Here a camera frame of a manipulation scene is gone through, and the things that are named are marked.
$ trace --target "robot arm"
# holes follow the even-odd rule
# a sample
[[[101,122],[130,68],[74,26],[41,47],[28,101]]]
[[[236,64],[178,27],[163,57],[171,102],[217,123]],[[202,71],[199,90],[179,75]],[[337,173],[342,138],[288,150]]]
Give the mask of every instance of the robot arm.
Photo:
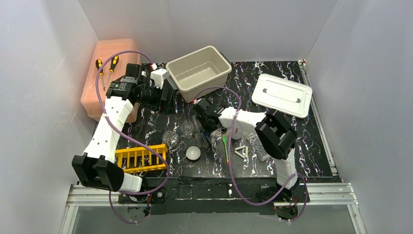
[[[112,81],[106,93],[105,109],[91,142],[82,156],[74,156],[72,166],[83,186],[110,191],[139,192],[142,178],[124,173],[115,165],[115,151],[120,135],[109,125],[108,117],[121,130],[133,106],[139,102],[151,110],[167,114],[174,90],[163,80],[164,69],[151,73],[138,64],[128,64],[122,80]]]
[[[204,98],[194,101],[194,104],[198,119],[208,133],[218,128],[229,128],[236,115],[236,109],[213,105]],[[275,159],[279,185],[283,185],[291,175],[297,173],[294,157],[297,132],[280,112],[271,110],[268,113],[253,113],[240,110],[234,127],[257,133],[265,151]],[[297,178],[295,175],[285,188],[291,189]]]

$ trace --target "yellow dish rack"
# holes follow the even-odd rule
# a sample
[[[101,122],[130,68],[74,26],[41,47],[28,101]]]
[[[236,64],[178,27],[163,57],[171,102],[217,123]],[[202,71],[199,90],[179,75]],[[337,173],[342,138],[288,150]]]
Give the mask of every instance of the yellow dish rack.
[[[151,145],[149,148],[153,149],[155,152],[162,155],[162,157],[167,159],[168,148],[165,144],[161,145]],[[115,156],[117,157],[117,166],[122,168],[122,161],[126,159],[126,169],[123,169],[124,172],[132,174],[136,172],[146,172],[146,171],[155,171],[166,169],[167,166],[165,163],[159,164],[160,159],[156,157],[156,164],[152,161],[152,152],[143,148],[129,148],[116,150]],[[147,164],[145,165],[145,156],[148,156]]]

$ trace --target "green spoon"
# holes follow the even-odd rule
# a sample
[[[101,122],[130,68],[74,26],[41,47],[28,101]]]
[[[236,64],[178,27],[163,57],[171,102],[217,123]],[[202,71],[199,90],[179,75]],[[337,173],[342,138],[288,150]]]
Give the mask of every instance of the green spoon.
[[[225,156],[226,156],[226,164],[229,165],[229,160],[228,160],[228,149],[226,148],[226,136],[222,136],[222,142],[224,143],[225,146]]]

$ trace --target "black tabletop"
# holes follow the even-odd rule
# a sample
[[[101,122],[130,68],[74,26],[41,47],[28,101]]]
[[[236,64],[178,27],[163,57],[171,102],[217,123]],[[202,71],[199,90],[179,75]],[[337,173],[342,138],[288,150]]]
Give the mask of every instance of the black tabletop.
[[[303,83],[303,77],[296,61],[283,62],[233,62],[232,71],[228,75],[226,87],[237,92],[242,98],[242,109],[251,112],[265,112],[266,108],[256,105],[251,101],[254,87],[260,74],[269,74],[277,77]],[[211,102],[226,104],[236,107],[238,104],[235,96],[223,90],[214,91],[205,96]],[[127,123],[123,132],[147,145],[162,144],[162,135],[167,130],[175,130],[182,135],[180,126],[190,120],[194,114],[191,104],[186,103],[181,94],[175,96],[175,114],[163,115],[140,107],[138,118],[135,123]],[[316,119],[310,106],[306,118],[293,117],[284,114],[286,119],[298,132],[295,150],[297,171],[308,177],[331,177],[332,172],[327,159],[324,145],[321,140]],[[196,145],[193,139],[181,138],[181,142],[167,153],[167,161],[170,165],[172,177],[229,177],[229,167],[226,164],[224,145],[221,136],[218,137],[218,147],[215,149],[209,145],[201,148],[201,157],[197,162],[190,162],[186,157],[186,149]],[[232,146],[249,145],[246,140],[247,133],[240,140],[233,140]],[[137,147],[132,142],[121,138],[118,149]],[[242,160],[237,155],[231,154],[232,168],[236,177],[276,177],[274,160],[272,158],[261,162],[255,152],[249,154],[248,158]],[[145,177],[165,177],[166,170],[144,172],[140,174]]]

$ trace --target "gray wall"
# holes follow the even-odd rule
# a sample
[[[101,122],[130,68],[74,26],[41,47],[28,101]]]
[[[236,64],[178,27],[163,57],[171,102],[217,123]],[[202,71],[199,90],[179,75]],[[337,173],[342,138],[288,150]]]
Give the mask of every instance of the gray wall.
[[[97,36],[77,1],[0,1],[0,233],[58,233],[95,121],[80,104]]]
[[[79,0],[97,36],[132,38],[156,62],[207,45],[232,61],[299,60],[337,0]]]
[[[413,2],[339,0],[307,60],[339,174],[369,233],[412,233]]]

